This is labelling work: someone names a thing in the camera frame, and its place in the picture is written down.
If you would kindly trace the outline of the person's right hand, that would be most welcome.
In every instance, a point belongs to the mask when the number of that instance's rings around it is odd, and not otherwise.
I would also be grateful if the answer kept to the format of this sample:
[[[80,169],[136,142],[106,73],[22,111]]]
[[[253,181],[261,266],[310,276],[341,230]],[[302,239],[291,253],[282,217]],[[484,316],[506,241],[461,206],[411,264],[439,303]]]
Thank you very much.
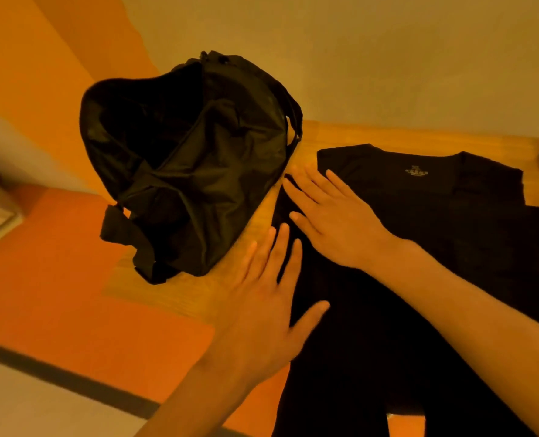
[[[299,190],[291,173],[284,179],[283,189],[297,207],[293,212],[304,214],[324,234],[324,242],[312,245],[314,249],[338,265],[372,274],[401,245],[361,198],[317,204]]]

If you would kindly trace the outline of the person's left hand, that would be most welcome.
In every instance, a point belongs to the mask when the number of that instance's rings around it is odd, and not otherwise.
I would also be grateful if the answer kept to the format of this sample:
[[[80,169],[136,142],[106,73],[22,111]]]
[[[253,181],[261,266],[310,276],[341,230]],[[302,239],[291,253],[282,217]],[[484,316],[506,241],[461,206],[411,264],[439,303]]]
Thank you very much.
[[[302,243],[295,239],[278,275],[276,286],[262,280],[266,261],[279,228],[270,227],[258,242],[247,277],[231,289],[220,312],[215,336],[207,351],[247,355],[264,365],[264,382],[295,357],[291,356],[291,309],[302,267]]]

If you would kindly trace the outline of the black t-shirt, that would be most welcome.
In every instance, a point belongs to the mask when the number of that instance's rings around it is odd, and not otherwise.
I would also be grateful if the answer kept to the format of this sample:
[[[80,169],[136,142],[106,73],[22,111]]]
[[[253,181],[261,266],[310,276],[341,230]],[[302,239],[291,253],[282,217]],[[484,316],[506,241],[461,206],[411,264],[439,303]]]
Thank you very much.
[[[370,144],[317,153],[394,235],[539,322],[539,207],[522,171],[462,152],[390,153]],[[533,437],[417,311],[361,271],[302,241],[295,323],[331,304],[293,360],[272,437],[389,437],[387,413],[425,416],[425,437]]]

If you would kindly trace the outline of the person's left forearm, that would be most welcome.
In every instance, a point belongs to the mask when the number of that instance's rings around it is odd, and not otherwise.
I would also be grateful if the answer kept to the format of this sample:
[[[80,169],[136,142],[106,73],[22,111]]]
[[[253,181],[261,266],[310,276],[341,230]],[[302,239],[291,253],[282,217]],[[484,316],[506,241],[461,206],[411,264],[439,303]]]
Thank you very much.
[[[259,359],[207,351],[134,437],[207,437],[263,378]]]

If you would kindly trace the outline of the person's right forearm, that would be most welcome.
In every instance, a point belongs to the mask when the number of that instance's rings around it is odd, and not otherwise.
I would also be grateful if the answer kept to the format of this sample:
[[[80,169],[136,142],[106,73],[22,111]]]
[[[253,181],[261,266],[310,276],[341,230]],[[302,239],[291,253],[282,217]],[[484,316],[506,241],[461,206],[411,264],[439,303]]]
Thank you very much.
[[[539,323],[460,278],[419,245],[392,238],[359,269],[427,319],[539,436]]]

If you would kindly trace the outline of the black duffel bag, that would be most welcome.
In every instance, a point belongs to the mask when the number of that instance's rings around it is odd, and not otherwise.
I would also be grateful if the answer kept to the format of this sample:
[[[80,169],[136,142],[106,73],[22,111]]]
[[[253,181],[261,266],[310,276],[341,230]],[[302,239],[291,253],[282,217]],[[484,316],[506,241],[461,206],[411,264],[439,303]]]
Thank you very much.
[[[133,246],[149,284],[206,275],[284,173],[302,120],[282,83],[238,55],[202,52],[161,76],[95,83],[79,130],[115,201],[100,238]]]

